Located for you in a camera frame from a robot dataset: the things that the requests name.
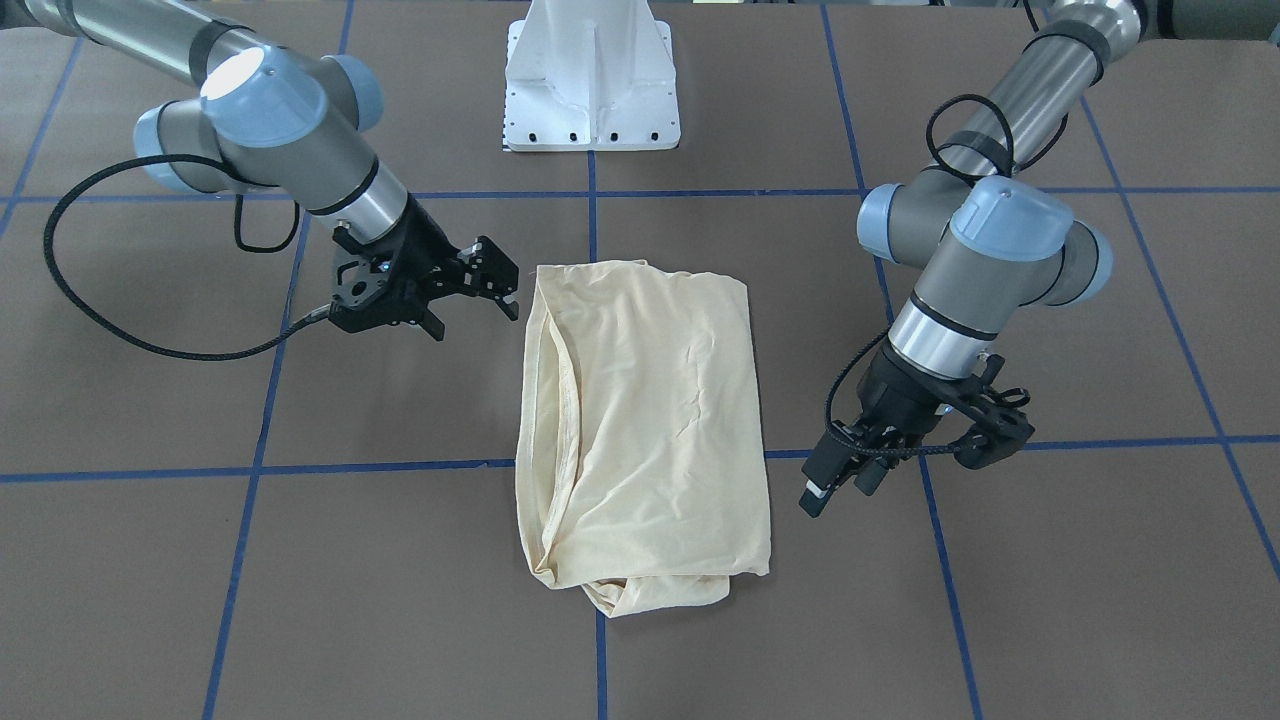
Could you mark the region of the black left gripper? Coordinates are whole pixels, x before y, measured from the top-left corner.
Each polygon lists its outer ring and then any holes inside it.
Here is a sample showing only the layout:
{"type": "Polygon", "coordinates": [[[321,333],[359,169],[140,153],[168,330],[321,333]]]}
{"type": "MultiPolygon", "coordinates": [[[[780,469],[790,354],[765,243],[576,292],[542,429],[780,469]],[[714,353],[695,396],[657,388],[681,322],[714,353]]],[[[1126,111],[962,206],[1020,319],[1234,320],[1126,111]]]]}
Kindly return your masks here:
{"type": "Polygon", "coordinates": [[[806,459],[806,486],[799,501],[809,518],[819,518],[846,480],[873,495],[899,462],[927,455],[951,455],[964,468],[980,469],[1020,451],[1034,434],[1023,409],[1024,388],[998,392],[992,383],[1004,357],[986,356],[983,372],[959,380],[929,375],[901,357],[887,341],[860,348],[832,384],[824,405],[824,434],[806,459]],[[832,402],[852,368],[869,352],[870,365],[858,386],[861,411],[851,424],[831,416],[832,402]],[[952,409],[972,420],[957,439],[925,446],[924,438],[952,409]]]}

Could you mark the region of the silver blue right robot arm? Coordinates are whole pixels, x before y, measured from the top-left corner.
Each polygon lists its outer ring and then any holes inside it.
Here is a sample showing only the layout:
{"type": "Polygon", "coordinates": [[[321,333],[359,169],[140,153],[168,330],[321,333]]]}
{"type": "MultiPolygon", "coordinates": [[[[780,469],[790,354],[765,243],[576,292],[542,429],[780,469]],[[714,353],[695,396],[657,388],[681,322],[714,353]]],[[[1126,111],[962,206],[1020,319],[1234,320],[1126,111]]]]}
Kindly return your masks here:
{"type": "Polygon", "coordinates": [[[4,28],[45,28],[118,50],[198,95],[146,111],[136,123],[136,159],[100,170],[68,191],[44,232],[58,288],[114,336],[125,332],[95,311],[54,255],[61,214],[93,184],[134,168],[184,193],[257,190],[287,193],[296,213],[328,229],[337,246],[332,300],[293,322],[357,333],[408,324],[442,340],[433,301],[462,295],[518,316],[517,265],[488,237],[454,246],[364,137],[383,113],[381,87],[360,59],[305,56],[248,26],[178,1],[5,1],[4,28]]]}

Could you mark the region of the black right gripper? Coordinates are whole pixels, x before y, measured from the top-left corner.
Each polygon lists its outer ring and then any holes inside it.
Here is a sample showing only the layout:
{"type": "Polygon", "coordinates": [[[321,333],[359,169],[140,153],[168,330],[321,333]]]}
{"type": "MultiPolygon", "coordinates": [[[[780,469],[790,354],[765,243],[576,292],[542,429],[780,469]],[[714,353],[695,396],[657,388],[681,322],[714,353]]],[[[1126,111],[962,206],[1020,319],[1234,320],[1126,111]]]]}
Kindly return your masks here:
{"type": "Polygon", "coordinates": [[[371,243],[352,229],[340,222],[332,232],[338,250],[328,319],[344,332],[408,324],[443,341],[445,323],[430,304],[454,295],[493,301],[518,320],[518,265],[485,234],[458,249],[416,200],[371,243]]]}

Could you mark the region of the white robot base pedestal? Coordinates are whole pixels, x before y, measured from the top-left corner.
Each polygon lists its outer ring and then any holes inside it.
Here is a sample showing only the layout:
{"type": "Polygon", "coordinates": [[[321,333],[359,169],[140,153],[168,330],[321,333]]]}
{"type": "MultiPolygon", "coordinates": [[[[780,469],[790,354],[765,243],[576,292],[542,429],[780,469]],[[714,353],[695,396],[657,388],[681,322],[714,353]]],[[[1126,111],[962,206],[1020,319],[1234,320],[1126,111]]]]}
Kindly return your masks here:
{"type": "Polygon", "coordinates": [[[673,33],[646,1],[534,1],[506,37],[504,150],[678,146],[673,33]]]}

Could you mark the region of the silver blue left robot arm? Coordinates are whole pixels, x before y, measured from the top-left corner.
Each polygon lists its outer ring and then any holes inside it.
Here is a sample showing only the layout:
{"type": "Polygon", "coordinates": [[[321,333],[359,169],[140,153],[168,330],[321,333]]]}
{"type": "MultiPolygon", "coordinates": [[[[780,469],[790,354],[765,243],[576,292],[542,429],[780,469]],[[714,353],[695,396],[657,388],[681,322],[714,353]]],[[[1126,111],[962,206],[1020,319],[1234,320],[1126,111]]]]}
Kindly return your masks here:
{"type": "Polygon", "coordinates": [[[1276,40],[1275,1],[1055,1],[1044,26],[943,142],[925,124],[931,163],[906,184],[870,190],[858,241],[920,277],[888,328],[859,351],[870,364],[854,421],[823,419],[799,501],[818,518],[847,482],[873,495],[900,462],[950,455],[980,469],[1034,434],[1029,393],[1000,391],[992,343],[1019,307],[1096,296],[1114,251],[1073,210],[1020,181],[1057,141],[1069,111],[1146,40],[1276,40]]]}

